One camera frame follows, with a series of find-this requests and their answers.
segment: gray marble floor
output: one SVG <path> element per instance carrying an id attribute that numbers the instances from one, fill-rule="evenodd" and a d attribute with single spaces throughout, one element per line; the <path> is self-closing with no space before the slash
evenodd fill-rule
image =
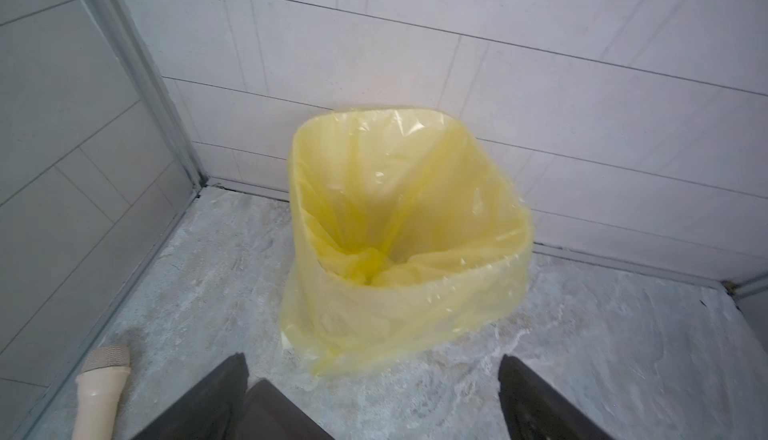
<path id="1" fill-rule="evenodd" d="M 507 438 L 503 353 L 616 439 L 768 438 L 768 356 L 723 292 L 534 255 L 510 317 L 382 373 L 314 378 L 280 343 L 292 260 L 288 204 L 203 190 L 100 340 L 133 357 L 116 438 L 234 352 L 337 439 Z M 70 378 L 32 438 L 70 438 L 75 409 Z"/>

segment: white tiled wall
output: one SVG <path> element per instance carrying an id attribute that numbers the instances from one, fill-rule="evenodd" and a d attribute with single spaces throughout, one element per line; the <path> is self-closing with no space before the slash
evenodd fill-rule
<path id="1" fill-rule="evenodd" d="M 0 0 L 0 438 L 191 193 L 82 2 Z"/>
<path id="2" fill-rule="evenodd" d="M 214 177 L 284 190 L 322 109 L 427 106 L 482 139 L 541 242 L 768 268 L 768 0 L 125 1 Z"/>

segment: trash can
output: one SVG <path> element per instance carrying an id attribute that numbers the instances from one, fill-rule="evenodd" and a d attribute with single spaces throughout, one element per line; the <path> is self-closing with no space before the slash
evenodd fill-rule
<path id="1" fill-rule="evenodd" d="M 522 301 L 531 212 L 458 120 L 332 111 L 297 130 L 288 170 L 280 328 L 312 373 L 386 367 Z"/>

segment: yellow plastic bag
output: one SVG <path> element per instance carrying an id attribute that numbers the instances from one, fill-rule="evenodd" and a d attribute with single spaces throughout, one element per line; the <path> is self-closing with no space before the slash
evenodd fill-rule
<path id="1" fill-rule="evenodd" d="M 320 115 L 288 169 L 296 262 L 280 327 L 312 373 L 387 366 L 522 301 L 531 212 L 456 119 Z"/>

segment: beige microphone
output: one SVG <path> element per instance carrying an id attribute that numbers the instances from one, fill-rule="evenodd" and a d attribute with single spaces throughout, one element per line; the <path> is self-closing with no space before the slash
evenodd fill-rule
<path id="1" fill-rule="evenodd" d="M 85 359 L 78 383 L 72 440 L 110 440 L 120 394 L 130 373 L 128 347 L 103 346 Z"/>

